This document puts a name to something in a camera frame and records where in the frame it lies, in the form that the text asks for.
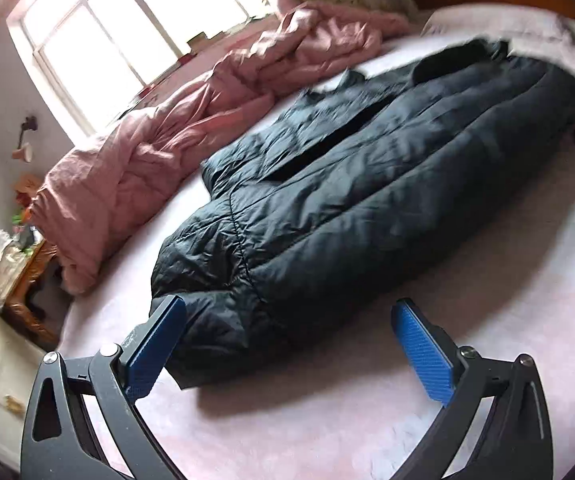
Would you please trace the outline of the white framed window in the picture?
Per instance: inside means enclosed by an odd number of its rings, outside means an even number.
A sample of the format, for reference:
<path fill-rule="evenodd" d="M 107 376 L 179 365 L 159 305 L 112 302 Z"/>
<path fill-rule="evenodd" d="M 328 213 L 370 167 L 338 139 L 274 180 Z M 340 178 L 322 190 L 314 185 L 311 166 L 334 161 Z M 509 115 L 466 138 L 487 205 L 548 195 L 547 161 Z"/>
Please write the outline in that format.
<path fill-rule="evenodd" d="M 20 0 L 18 50 L 72 140 L 91 136 L 191 60 L 199 32 L 237 32 L 267 0 Z"/>

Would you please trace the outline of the pink quilted duvet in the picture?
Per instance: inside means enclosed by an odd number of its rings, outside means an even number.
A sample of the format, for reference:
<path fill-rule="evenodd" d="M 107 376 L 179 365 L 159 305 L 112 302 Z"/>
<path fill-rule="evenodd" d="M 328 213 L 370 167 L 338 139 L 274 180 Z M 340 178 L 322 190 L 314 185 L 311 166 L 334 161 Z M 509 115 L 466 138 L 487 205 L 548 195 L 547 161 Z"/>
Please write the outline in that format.
<path fill-rule="evenodd" d="M 30 223 L 56 246 L 65 290 L 93 289 L 102 263 L 181 182 L 280 99 L 375 58 L 386 40 L 410 30 L 401 14 L 306 2 L 251 47 L 228 52 L 165 101 L 131 110 L 69 151 L 30 206 Z"/>

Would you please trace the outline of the black puffer jacket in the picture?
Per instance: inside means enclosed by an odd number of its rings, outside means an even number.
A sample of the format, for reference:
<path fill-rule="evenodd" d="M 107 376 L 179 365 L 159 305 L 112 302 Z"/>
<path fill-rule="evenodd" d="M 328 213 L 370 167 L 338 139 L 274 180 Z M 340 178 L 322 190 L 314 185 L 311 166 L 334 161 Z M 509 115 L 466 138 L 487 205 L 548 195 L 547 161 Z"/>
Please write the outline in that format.
<path fill-rule="evenodd" d="M 450 252 L 575 124 L 575 76 L 474 39 L 308 90 L 203 162 L 210 200 L 164 240 L 152 298 L 187 322 L 182 388 L 255 370 L 337 330 Z"/>

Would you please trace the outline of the orange plush toy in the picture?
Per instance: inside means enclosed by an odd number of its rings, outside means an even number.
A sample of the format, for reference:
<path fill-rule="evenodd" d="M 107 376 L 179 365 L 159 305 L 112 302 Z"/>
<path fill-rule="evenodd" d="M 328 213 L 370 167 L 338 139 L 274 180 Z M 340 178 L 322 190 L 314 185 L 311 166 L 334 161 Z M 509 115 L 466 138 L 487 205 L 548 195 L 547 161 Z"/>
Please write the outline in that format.
<path fill-rule="evenodd" d="M 30 218 L 30 206 L 42 185 L 42 179 L 33 174 L 22 174 L 14 185 L 15 200 L 21 206 L 20 222 L 26 223 Z"/>

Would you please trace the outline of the pink pillow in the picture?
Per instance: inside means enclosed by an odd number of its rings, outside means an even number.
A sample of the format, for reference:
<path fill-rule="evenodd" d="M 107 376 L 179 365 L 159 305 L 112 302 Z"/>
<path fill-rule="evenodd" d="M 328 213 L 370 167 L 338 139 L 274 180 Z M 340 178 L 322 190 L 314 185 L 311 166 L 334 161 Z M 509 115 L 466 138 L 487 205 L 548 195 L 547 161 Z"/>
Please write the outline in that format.
<path fill-rule="evenodd" d="M 529 44 L 575 46 L 575 20 L 557 12 L 500 3 L 446 6 L 432 13 L 422 34 L 465 34 L 527 41 Z"/>

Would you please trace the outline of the books on windowsill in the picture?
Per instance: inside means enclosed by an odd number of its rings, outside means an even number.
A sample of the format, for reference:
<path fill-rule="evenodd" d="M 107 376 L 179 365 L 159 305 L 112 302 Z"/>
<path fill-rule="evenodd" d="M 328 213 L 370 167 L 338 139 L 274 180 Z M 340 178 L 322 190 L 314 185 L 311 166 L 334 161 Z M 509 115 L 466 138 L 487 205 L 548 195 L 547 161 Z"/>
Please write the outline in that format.
<path fill-rule="evenodd" d="M 208 37 L 205 32 L 199 32 L 196 36 L 189 39 L 187 44 L 191 54 L 199 54 L 206 49 L 216 46 L 219 41 L 227 37 L 228 35 L 225 32 L 218 32 L 218 34 L 213 37 Z"/>

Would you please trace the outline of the pink wall lamp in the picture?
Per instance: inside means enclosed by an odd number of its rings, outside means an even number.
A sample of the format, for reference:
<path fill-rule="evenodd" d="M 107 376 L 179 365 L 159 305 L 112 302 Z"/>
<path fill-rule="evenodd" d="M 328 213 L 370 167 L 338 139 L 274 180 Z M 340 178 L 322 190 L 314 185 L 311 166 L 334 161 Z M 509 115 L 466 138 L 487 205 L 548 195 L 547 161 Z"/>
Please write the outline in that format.
<path fill-rule="evenodd" d="M 29 164 L 33 159 L 33 148 L 30 142 L 25 140 L 25 135 L 27 131 L 37 131 L 38 130 L 38 120 L 35 115 L 26 116 L 24 122 L 22 122 L 20 127 L 20 134 L 18 135 L 18 146 L 12 152 L 11 158 L 15 160 L 20 160 Z"/>

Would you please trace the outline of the carved wooden side table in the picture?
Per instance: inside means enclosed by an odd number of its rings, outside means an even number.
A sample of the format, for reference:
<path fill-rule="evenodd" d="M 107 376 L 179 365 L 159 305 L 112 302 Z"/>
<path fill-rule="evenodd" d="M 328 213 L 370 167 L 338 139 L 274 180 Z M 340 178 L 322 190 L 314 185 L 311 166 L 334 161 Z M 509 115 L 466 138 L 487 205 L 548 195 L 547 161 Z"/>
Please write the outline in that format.
<path fill-rule="evenodd" d="M 1 316 L 32 344 L 52 351 L 60 344 L 72 302 L 63 285 L 56 245 L 42 242 L 8 293 Z"/>

